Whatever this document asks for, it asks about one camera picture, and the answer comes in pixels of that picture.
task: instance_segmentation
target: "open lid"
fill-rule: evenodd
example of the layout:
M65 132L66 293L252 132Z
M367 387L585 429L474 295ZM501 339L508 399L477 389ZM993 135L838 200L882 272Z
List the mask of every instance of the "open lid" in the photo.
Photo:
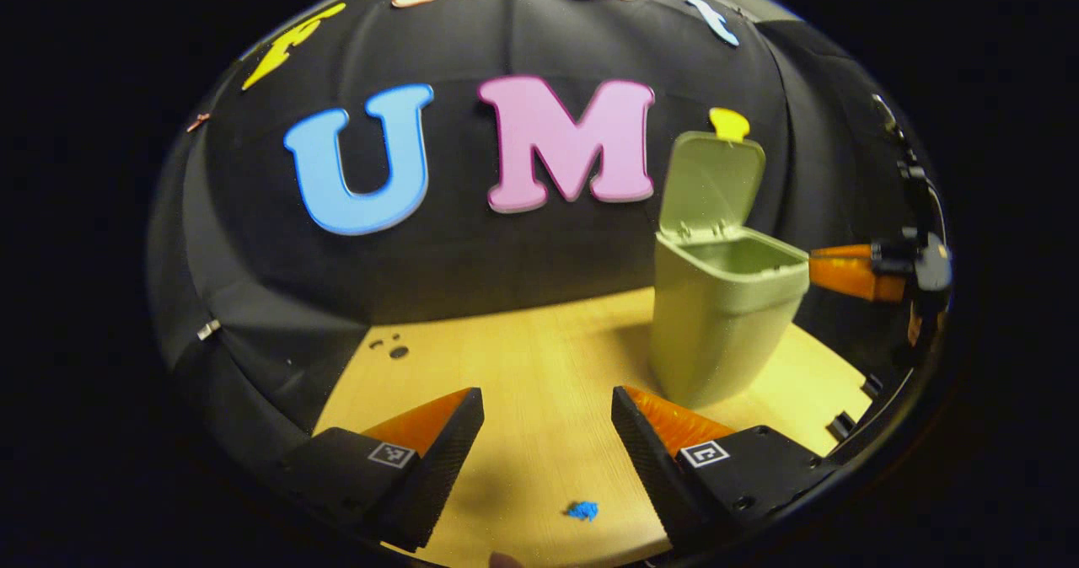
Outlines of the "open lid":
M727 109L712 109L715 134L686 132L674 140L659 211L664 234L696 234L737 227L753 208L764 176L764 149L749 122Z

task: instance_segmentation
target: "letter m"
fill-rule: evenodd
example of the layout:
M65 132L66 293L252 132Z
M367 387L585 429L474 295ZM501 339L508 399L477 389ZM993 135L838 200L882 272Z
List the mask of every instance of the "letter m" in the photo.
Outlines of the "letter m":
M631 81L606 81L575 123L546 81L509 76L484 82L479 97L498 119L498 185L488 193L495 212L528 212L547 202L535 178L535 150L566 201L576 201L596 153L600 173L592 195L605 202L640 201L654 190L645 165L645 118L655 94Z

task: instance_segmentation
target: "small trash can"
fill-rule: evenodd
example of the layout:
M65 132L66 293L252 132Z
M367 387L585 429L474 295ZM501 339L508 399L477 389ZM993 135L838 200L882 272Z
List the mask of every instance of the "small trash can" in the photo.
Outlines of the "small trash can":
M716 134L671 150L656 233L650 365L667 398L698 407L755 379L809 288L809 255L742 227L764 174L749 123L713 109Z

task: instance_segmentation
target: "wooden surface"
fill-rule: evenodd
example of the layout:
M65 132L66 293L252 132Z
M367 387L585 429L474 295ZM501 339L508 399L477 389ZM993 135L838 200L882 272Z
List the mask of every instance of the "wooden surface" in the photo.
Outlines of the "wooden surface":
M431 542L414 554L487 566L491 552L525 566L610 566L670 549L611 423L614 387L659 392L647 371L652 288L442 322L371 329L323 410L328 427L363 431L465 387L486 420ZM369 346L384 341L375 348ZM407 347L398 359L391 351ZM767 424L823 455L825 425L858 420L865 377L797 326L746 392L698 409L735 430ZM596 520L564 515L599 505Z

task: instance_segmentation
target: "blue foam piece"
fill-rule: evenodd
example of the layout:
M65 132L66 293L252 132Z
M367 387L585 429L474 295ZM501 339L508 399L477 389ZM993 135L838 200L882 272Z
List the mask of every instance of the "blue foam piece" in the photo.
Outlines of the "blue foam piece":
M570 517L576 517L578 519L588 518L589 522L596 519L596 514L599 513L600 508L597 503L577 503L569 511Z

